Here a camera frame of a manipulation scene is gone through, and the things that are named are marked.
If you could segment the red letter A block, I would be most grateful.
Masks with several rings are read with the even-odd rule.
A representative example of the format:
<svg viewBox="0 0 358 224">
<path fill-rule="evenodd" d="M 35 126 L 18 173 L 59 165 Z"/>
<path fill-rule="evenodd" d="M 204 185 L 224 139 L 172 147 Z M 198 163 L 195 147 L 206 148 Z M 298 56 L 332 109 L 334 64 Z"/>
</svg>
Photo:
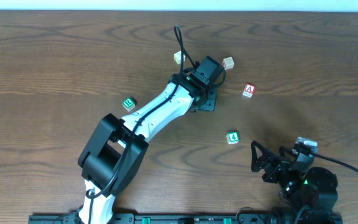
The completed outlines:
<svg viewBox="0 0 358 224">
<path fill-rule="evenodd" d="M 245 85 L 244 91 L 242 93 L 243 96 L 246 96 L 248 98 L 251 98 L 253 96 L 253 94 L 255 93 L 255 86 L 247 83 Z"/>
</svg>

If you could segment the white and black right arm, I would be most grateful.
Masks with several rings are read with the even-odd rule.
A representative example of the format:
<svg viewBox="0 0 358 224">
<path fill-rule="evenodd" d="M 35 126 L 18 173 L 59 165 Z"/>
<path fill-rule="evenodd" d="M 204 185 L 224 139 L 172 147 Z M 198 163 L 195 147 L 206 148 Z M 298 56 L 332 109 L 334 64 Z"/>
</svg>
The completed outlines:
<svg viewBox="0 0 358 224">
<path fill-rule="evenodd" d="M 278 184 L 279 195 L 289 204 L 273 208 L 264 223 L 342 223 L 333 212 L 338 199 L 336 175 L 323 167 L 310 167 L 317 151 L 316 141 L 302 137 L 292 149 L 280 147 L 279 154 L 252 141 L 252 172 L 264 170 L 262 180 Z"/>
</svg>

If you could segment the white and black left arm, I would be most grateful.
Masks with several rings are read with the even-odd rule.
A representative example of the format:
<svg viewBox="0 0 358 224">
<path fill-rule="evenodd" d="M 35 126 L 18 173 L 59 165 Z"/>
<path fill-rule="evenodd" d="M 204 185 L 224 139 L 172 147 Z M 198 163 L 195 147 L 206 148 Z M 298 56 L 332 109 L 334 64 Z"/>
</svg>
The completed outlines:
<svg viewBox="0 0 358 224">
<path fill-rule="evenodd" d="M 174 73 L 164 91 L 136 112 L 107 114 L 97 125 L 78 159 L 85 180 L 85 201 L 75 223 L 109 223 L 115 198 L 135 177 L 149 141 L 168 123 L 189 110 L 211 111 L 218 77 L 224 67 L 206 57 L 193 68 Z"/>
</svg>

